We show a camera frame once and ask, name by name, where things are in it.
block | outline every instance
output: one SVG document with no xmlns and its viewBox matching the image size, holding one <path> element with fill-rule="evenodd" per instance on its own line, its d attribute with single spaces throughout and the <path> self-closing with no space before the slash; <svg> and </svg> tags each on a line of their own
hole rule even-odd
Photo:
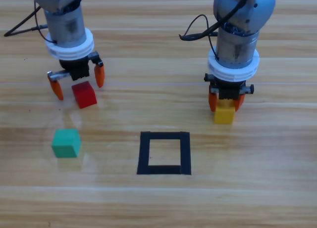
<svg viewBox="0 0 317 228">
<path fill-rule="evenodd" d="M 81 139 L 77 129 L 56 130 L 52 149 L 57 158 L 78 157 Z"/>
<path fill-rule="evenodd" d="M 97 104 L 95 91 L 88 81 L 71 87 L 80 109 Z"/>
<path fill-rule="evenodd" d="M 215 124 L 232 124 L 234 120 L 235 112 L 236 112 L 236 109 L 232 100 L 228 100 L 228 99 L 219 100 L 214 112 L 214 123 Z"/>
</svg>

cable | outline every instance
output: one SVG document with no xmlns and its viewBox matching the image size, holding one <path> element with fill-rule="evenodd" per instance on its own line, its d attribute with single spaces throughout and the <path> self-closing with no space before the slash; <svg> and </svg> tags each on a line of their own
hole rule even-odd
<svg viewBox="0 0 317 228">
<path fill-rule="evenodd" d="M 34 1 L 34 11 L 35 11 L 35 10 L 36 10 L 36 2 Z M 49 42 L 49 43 L 56 44 L 57 42 L 56 42 L 55 40 L 50 41 L 50 40 L 48 40 L 47 38 L 45 38 L 44 35 L 42 34 L 41 29 L 40 29 L 39 24 L 38 24 L 38 18 L 37 18 L 37 16 L 36 16 L 36 12 L 34 13 L 34 17 L 35 17 L 36 27 L 38 28 L 39 33 L 40 33 L 40 35 L 42 36 L 42 38 L 43 38 L 45 41 Z"/>
<path fill-rule="evenodd" d="M 188 26 L 188 28 L 187 28 L 187 30 L 186 30 L 186 32 L 185 32 L 184 35 L 186 35 L 186 34 L 188 33 L 188 31 L 189 31 L 189 29 L 191 28 L 191 26 L 193 25 L 193 23 L 194 23 L 199 17 L 202 17 L 202 16 L 206 19 L 207 29 L 209 29 L 209 21 L 208 21 L 207 16 L 204 15 L 204 14 L 200 14 L 200 15 L 198 15 L 198 16 L 190 23 L 190 25 Z M 208 35 L 208 39 L 209 39 L 210 46 L 211 46 L 211 48 L 212 48 L 212 51 L 213 51 L 213 53 L 214 53 L 216 59 L 219 60 L 219 57 L 217 56 L 216 52 L 214 51 L 213 46 L 212 46 L 212 42 L 211 42 L 211 37 L 216 37 L 217 35 L 218 35 L 217 32 L 215 32 L 215 33 L 213 33 L 213 34 L 209 34 L 209 35 Z"/>
<path fill-rule="evenodd" d="M 6 32 L 4 34 L 5 37 L 9 37 L 9 36 L 14 36 L 14 35 L 18 35 L 18 34 L 22 34 L 22 33 L 26 33 L 26 32 L 29 32 L 29 31 L 34 31 L 34 30 L 37 30 L 38 27 L 33 27 L 31 29 L 26 29 L 26 30 L 21 30 L 21 31 L 17 31 L 17 32 L 14 32 L 16 29 L 18 29 L 19 27 L 21 27 L 26 21 L 28 21 L 30 18 L 32 18 L 35 13 L 37 13 L 39 10 L 41 9 L 41 7 L 37 7 L 28 17 L 26 17 L 24 20 L 21 21 L 21 23 L 19 23 L 18 25 L 16 25 L 13 29 L 9 30 L 8 32 Z M 41 29 L 45 29 L 47 28 L 47 25 L 40 25 L 39 28 Z"/>
<path fill-rule="evenodd" d="M 195 41 L 195 40 L 202 39 L 206 36 L 212 35 L 215 30 L 217 30 L 220 26 L 222 26 L 224 23 L 226 23 L 239 9 L 244 7 L 246 4 L 246 1 L 247 0 L 240 0 L 237 3 L 237 5 L 233 8 L 233 10 L 230 11 L 223 19 L 221 19 L 220 21 L 217 21 L 215 24 L 213 24 L 210 28 L 207 28 L 202 33 L 186 35 L 188 32 L 188 31 L 186 31 L 186 33 L 183 36 L 179 35 L 180 39 L 183 41 Z"/>
</svg>

white ring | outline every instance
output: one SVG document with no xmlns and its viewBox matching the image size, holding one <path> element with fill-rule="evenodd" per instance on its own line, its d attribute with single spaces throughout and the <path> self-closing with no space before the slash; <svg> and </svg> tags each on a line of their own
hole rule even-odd
<svg viewBox="0 0 317 228">
<path fill-rule="evenodd" d="M 85 28 L 85 31 L 86 41 L 79 46 L 66 48 L 45 41 L 49 54 L 59 60 L 66 61 L 77 60 L 88 56 L 94 50 L 95 43 L 92 32 L 87 28 Z M 47 35 L 47 39 L 52 41 L 50 34 Z"/>
<path fill-rule="evenodd" d="M 221 66 L 217 62 L 212 49 L 210 50 L 208 56 L 208 68 L 211 71 L 211 73 L 218 79 L 228 82 L 240 82 L 252 78 L 258 70 L 259 63 L 260 55 L 257 50 L 254 51 L 253 60 L 251 64 L 239 69 L 231 69 Z"/>
</svg>

black square outline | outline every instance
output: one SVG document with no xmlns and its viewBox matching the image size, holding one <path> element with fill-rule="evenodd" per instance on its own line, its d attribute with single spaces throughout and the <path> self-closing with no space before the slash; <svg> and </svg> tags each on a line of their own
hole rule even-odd
<svg viewBox="0 0 317 228">
<path fill-rule="evenodd" d="M 149 165 L 150 140 L 180 140 L 180 165 Z M 190 134 L 141 132 L 138 175 L 191 175 Z"/>
</svg>

wooden table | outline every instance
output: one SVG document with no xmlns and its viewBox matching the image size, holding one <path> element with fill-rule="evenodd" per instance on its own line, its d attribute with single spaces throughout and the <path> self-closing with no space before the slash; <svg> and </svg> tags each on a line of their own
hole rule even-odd
<svg viewBox="0 0 317 228">
<path fill-rule="evenodd" d="M 83 0 L 106 65 L 78 109 L 37 32 L 0 37 L 1 228 L 316 228 L 317 0 L 277 0 L 254 83 L 233 125 L 215 125 L 206 39 L 182 42 L 212 0 Z M 0 0 L 1 35 L 32 0 Z M 43 12 L 40 24 L 45 24 Z M 22 28 L 35 25 L 29 20 Z M 203 19 L 192 32 L 206 28 Z M 56 129 L 77 128 L 77 159 L 56 159 Z M 192 175 L 136 175 L 140 132 L 191 134 Z M 177 141 L 151 142 L 150 164 L 178 164 Z"/>
</svg>

